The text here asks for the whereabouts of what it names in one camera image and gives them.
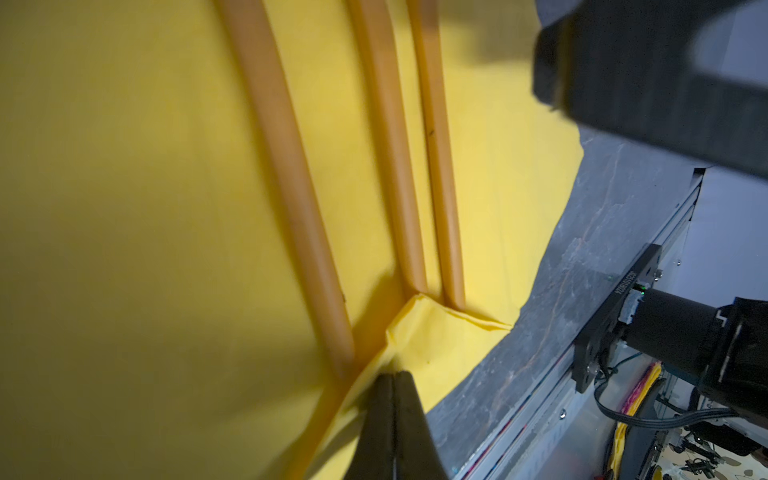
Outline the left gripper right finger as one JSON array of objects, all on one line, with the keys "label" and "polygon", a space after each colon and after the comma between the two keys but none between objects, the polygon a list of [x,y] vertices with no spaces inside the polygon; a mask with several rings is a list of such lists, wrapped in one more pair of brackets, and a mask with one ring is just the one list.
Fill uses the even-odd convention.
[{"label": "left gripper right finger", "polygon": [[447,480],[410,372],[394,376],[394,417],[395,478]]}]

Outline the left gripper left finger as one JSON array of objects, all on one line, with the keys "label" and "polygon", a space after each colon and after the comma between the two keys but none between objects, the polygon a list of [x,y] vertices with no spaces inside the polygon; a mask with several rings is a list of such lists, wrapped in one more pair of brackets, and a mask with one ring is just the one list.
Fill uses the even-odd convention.
[{"label": "left gripper left finger", "polygon": [[395,475],[394,375],[373,384],[368,409],[344,480],[392,480]]}]

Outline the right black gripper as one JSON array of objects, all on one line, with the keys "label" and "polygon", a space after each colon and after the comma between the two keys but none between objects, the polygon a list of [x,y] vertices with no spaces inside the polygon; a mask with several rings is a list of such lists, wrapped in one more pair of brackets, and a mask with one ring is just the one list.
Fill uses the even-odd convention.
[{"label": "right black gripper", "polygon": [[583,1],[541,29],[532,90],[596,130],[767,176],[767,90],[694,63],[699,32],[738,1]]}]

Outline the yellow paper napkin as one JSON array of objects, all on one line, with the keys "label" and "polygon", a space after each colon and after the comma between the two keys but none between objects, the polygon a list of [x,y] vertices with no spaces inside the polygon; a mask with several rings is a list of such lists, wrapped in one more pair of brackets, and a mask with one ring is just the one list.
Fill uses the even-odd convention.
[{"label": "yellow paper napkin", "polygon": [[532,1],[436,1],[466,308],[443,296],[414,40],[393,26],[428,290],[408,291],[349,1],[261,1],[356,375],[307,304],[220,1],[1,5],[1,475],[338,479],[364,397],[434,408],[505,338],[583,150],[532,94]]}]

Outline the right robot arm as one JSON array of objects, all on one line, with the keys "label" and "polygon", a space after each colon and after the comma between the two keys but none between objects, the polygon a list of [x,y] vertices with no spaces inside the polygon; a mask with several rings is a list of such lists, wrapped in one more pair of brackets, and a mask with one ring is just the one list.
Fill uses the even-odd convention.
[{"label": "right robot arm", "polygon": [[[767,91],[694,63],[699,32],[733,1],[583,1],[537,37],[533,92],[570,120],[759,178],[767,175]],[[723,418],[767,423],[767,304],[714,308],[640,289],[657,265],[651,245],[576,338],[579,392],[617,341],[692,378],[710,409],[666,420],[614,410],[618,422],[671,430]]]}]

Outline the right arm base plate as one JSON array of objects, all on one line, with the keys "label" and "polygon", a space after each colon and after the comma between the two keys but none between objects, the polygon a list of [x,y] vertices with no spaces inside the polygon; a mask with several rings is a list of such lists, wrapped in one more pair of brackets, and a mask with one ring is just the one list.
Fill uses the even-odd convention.
[{"label": "right arm base plate", "polygon": [[616,342],[615,331],[625,301],[636,286],[640,286],[640,292],[654,282],[661,253],[661,245],[649,244],[576,336],[571,378],[576,383],[578,393],[586,392],[600,371],[600,366],[607,363],[607,351]]}]

